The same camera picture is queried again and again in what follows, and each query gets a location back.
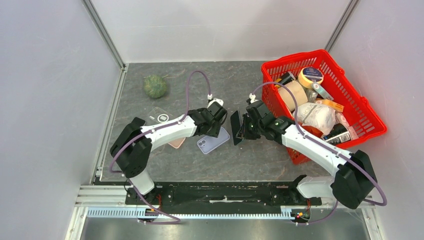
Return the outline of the red plastic basket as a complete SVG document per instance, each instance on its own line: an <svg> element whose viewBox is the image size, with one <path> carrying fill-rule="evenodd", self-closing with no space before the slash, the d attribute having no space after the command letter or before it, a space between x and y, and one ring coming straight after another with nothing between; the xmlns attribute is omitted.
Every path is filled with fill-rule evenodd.
<svg viewBox="0 0 424 240"><path fill-rule="evenodd" d="M346 78L345 71L324 49L295 53L263 63L261 66L263 82L273 82L286 72L292 72L297 76L305 67L314 67L323 73L321 85L336 103L344 106L343 115L358 136L357 139L343 142L337 147L349 149L387 132L386 125L367 98L356 91Z"/></svg>

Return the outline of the clear magsafe phone case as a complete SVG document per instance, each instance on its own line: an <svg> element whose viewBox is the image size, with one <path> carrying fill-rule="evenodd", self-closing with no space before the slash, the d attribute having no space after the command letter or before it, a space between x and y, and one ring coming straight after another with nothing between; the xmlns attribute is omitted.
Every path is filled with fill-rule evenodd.
<svg viewBox="0 0 424 240"><path fill-rule="evenodd" d="M146 119L146 125L156 125L166 123L169 120L174 119L174 116L169 112L163 110L160 107L154 107L148 114Z"/></svg>

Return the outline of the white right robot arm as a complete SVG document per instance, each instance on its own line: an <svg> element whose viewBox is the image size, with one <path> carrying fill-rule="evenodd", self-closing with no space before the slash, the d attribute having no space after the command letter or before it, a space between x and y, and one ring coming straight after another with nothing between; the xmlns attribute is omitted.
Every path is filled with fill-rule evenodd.
<svg viewBox="0 0 424 240"><path fill-rule="evenodd" d="M333 179L300 176L291 184L289 200L300 205L310 198L334 198L356 209L375 188L377 178L369 156L352 153L306 132L286 116L275 117L261 100L248 100L243 123L237 133L243 140L265 137L296 150L324 168Z"/></svg>

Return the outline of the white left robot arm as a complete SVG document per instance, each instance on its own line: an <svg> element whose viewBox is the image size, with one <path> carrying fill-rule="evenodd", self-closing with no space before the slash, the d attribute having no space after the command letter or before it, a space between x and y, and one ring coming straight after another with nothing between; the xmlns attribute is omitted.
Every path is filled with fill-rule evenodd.
<svg viewBox="0 0 424 240"><path fill-rule="evenodd" d="M135 117L125 126L110 154L112 162L120 168L119 173L129 180L144 204L152 204L157 198L154 181L146 170L151 152L181 138L218 137L228 114L223 104L216 98L206 108L189 110L164 123L147 126L145 120Z"/></svg>

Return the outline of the lilac phone case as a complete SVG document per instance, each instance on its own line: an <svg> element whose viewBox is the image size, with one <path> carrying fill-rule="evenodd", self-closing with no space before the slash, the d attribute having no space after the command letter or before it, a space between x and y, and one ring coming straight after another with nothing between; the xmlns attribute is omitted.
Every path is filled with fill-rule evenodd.
<svg viewBox="0 0 424 240"><path fill-rule="evenodd" d="M224 127L221 127L218 133L218 137L205 135L197 141L197 146L203 154L207 155L226 143L229 139L229 133L225 130Z"/></svg>

